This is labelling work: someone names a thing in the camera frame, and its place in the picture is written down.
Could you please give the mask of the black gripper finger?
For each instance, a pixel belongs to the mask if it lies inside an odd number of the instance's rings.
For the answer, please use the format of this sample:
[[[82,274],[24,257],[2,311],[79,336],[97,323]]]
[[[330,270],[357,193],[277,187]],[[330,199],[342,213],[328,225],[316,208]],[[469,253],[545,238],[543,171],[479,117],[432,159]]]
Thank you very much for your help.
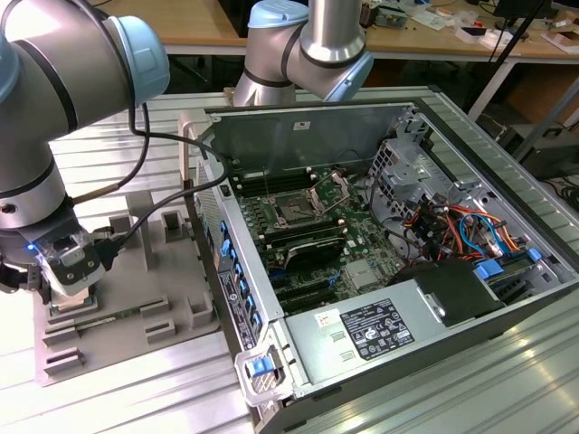
[[[22,285],[26,284],[26,273],[19,269],[13,269],[5,264],[0,266],[0,287],[6,294],[13,294]]]
[[[51,285],[43,276],[40,267],[29,267],[27,271],[27,287],[39,295],[43,304],[51,301]]]

